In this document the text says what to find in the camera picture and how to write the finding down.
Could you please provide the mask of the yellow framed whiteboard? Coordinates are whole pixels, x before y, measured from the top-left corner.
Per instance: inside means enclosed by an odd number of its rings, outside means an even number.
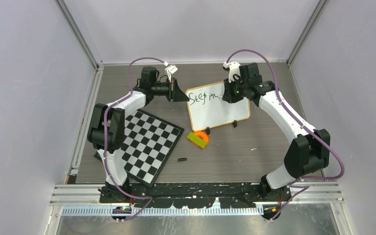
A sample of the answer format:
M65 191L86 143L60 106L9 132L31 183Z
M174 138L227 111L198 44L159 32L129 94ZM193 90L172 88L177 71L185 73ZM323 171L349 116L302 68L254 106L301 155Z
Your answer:
M186 90L188 114L193 131L242 121L251 116L250 103L243 99L228 103L222 99L224 83L216 82Z

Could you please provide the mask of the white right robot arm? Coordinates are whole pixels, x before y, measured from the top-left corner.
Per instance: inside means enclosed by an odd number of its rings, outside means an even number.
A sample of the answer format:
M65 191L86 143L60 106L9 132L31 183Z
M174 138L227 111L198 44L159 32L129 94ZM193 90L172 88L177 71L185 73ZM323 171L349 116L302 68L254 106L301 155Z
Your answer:
M229 76L223 81L222 99L230 104L245 98L252 101L290 141L283 164L260 180L258 191L264 200L274 200L288 183L329 165L329 151L321 144L321 141L330 143L328 131L316 129L294 111L281 92L275 90L274 82L262 80L257 63L242 66L238 62L225 62L223 69Z

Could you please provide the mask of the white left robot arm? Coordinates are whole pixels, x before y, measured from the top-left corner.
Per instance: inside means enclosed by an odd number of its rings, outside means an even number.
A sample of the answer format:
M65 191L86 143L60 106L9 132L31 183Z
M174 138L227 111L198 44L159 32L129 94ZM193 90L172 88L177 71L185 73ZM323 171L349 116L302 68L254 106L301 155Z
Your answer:
M87 134L106 173L102 193L126 202L131 195L129 178L152 187L184 132L182 127L145 112L153 98L188 101L176 78L174 66L160 76L152 66L141 71L137 84L117 101L94 106Z

